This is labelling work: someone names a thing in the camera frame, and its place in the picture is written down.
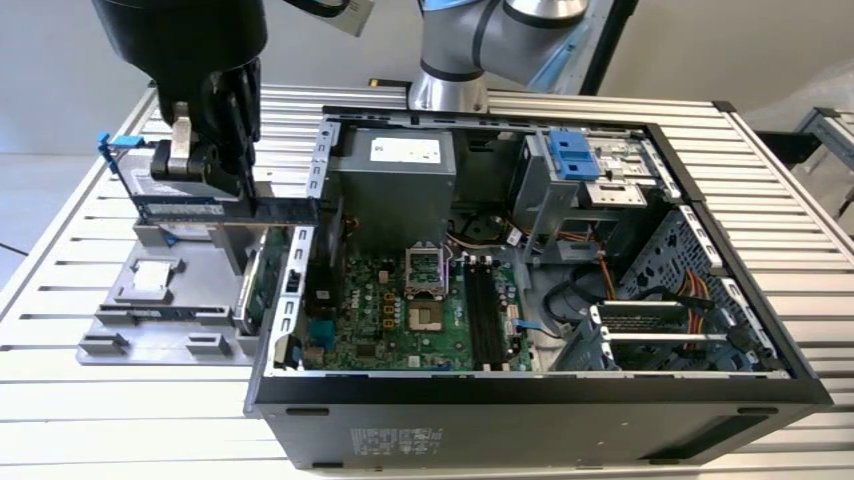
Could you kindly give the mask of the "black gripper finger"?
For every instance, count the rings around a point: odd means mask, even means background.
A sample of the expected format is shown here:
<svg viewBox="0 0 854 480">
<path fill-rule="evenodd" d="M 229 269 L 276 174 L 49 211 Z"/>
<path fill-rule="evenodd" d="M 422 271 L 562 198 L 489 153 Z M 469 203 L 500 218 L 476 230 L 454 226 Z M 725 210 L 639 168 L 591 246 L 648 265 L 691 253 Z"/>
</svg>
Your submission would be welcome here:
<svg viewBox="0 0 854 480">
<path fill-rule="evenodd" d="M 218 74 L 169 74 L 154 80 L 160 115 L 170 127 L 168 156 L 157 160 L 152 172 L 166 180 L 200 181 L 205 155 L 218 135 Z"/>
<path fill-rule="evenodd" d="M 240 197 L 252 186 L 260 139 L 260 60 L 214 72 L 206 82 L 205 182 Z"/>
</svg>

